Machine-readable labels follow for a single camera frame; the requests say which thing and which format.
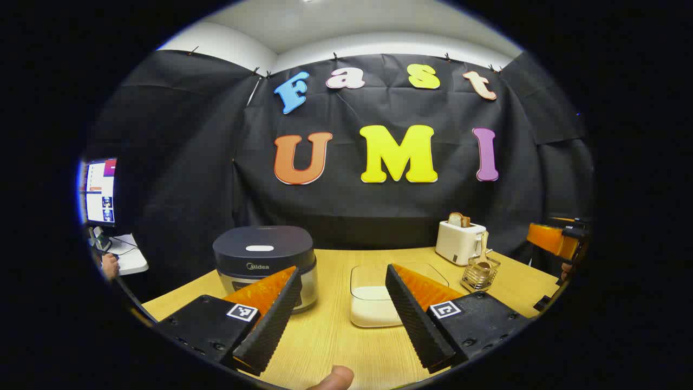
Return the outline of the clear plastic rice container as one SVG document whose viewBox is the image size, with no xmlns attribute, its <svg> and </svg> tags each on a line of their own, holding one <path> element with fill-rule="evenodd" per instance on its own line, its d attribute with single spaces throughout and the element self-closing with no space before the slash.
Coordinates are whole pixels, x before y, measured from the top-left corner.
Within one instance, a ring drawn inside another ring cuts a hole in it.
<svg viewBox="0 0 693 390">
<path fill-rule="evenodd" d="M 351 290 L 361 286 L 385 286 L 388 266 L 385 264 L 357 265 L 351 270 Z"/>
</svg>

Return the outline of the small dark device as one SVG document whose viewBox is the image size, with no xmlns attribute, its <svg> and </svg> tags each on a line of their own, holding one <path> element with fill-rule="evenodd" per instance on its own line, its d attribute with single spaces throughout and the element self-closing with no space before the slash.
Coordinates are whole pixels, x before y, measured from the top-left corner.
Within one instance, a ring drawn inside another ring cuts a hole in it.
<svg viewBox="0 0 693 390">
<path fill-rule="evenodd" d="M 90 242 L 97 250 L 107 252 L 111 248 L 112 241 L 110 237 L 106 235 L 101 226 L 89 227 L 88 232 Z"/>
</svg>

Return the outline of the white toaster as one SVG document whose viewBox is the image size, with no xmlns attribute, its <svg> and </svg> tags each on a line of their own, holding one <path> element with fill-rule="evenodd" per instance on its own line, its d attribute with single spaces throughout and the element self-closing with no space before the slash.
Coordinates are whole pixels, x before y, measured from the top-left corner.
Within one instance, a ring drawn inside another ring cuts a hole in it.
<svg viewBox="0 0 693 390">
<path fill-rule="evenodd" d="M 487 231 L 483 225 L 472 224 L 461 228 L 450 225 L 445 220 L 439 224 L 435 251 L 444 259 L 459 266 L 468 265 L 468 260 L 480 255 L 482 233 Z"/>
</svg>

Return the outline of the dark grey rice cooker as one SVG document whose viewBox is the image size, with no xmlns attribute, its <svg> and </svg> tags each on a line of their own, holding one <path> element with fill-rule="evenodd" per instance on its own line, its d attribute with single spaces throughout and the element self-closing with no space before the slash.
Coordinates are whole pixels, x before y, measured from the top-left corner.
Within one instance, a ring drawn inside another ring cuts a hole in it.
<svg viewBox="0 0 693 390">
<path fill-rule="evenodd" d="M 228 294 L 296 266 L 302 290 L 294 313 L 301 313 L 317 302 L 317 257 L 313 239 L 304 228 L 292 225 L 233 228 L 213 242 L 213 251 L 216 270 Z"/>
</svg>

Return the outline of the wooden spoon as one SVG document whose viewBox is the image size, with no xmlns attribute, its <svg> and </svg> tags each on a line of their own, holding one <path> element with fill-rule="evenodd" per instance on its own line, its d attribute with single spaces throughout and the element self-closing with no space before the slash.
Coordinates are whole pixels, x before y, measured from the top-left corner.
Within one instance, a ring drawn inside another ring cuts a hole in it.
<svg viewBox="0 0 693 390">
<path fill-rule="evenodd" d="M 487 280 L 493 271 L 493 264 L 487 258 L 488 231 L 482 233 L 480 255 L 476 259 L 476 274 L 483 280 Z"/>
</svg>

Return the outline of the computer monitor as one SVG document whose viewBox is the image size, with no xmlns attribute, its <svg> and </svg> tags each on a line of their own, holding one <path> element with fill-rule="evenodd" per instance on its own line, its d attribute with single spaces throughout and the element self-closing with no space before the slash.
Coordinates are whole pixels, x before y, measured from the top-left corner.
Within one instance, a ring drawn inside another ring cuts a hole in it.
<svg viewBox="0 0 693 390">
<path fill-rule="evenodd" d="M 80 220 L 86 225 L 114 226 L 116 158 L 81 162 L 77 176 Z"/>
</svg>

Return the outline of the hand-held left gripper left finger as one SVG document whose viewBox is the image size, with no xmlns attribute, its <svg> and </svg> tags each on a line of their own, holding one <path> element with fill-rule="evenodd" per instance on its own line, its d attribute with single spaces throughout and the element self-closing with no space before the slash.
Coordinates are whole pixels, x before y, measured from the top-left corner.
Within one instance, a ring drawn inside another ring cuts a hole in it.
<svg viewBox="0 0 693 390">
<path fill-rule="evenodd" d="M 261 375 L 274 355 L 302 288 L 296 266 L 225 298 L 201 295 L 156 330 L 201 358 Z"/>
</svg>

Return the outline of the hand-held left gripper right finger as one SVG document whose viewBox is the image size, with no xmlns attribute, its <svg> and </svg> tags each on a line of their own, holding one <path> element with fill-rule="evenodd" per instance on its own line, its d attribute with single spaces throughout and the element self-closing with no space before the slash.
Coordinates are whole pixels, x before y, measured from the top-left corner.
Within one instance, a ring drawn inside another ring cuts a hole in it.
<svg viewBox="0 0 693 390">
<path fill-rule="evenodd" d="M 530 323 L 486 292 L 463 295 L 400 264 L 389 264 L 385 286 L 431 374 L 487 354 Z"/>
</svg>

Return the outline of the white side table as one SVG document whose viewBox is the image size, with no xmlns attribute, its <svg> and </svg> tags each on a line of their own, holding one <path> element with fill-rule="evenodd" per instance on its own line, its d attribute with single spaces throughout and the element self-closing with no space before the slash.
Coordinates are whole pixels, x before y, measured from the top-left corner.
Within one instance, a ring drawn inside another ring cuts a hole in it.
<svg viewBox="0 0 693 390">
<path fill-rule="evenodd" d="M 148 270 L 148 262 L 132 234 L 111 237 L 111 246 L 107 250 L 118 258 L 119 275 L 128 276 Z"/>
</svg>

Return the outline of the black backdrop cloth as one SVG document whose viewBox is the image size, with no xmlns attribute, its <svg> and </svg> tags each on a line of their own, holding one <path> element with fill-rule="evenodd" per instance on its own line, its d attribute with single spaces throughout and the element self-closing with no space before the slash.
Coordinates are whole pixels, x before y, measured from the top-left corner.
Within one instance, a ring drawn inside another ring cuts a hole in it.
<svg viewBox="0 0 693 390">
<path fill-rule="evenodd" d="M 324 60 L 260 77 L 156 51 L 102 108 L 85 159 L 116 158 L 115 224 L 149 264 L 145 301 L 215 269 L 213 242 L 296 225 L 320 249 L 434 246 L 453 211 L 559 276 L 529 224 L 592 216 L 582 117 L 529 54 L 500 73 L 425 55 Z"/>
</svg>

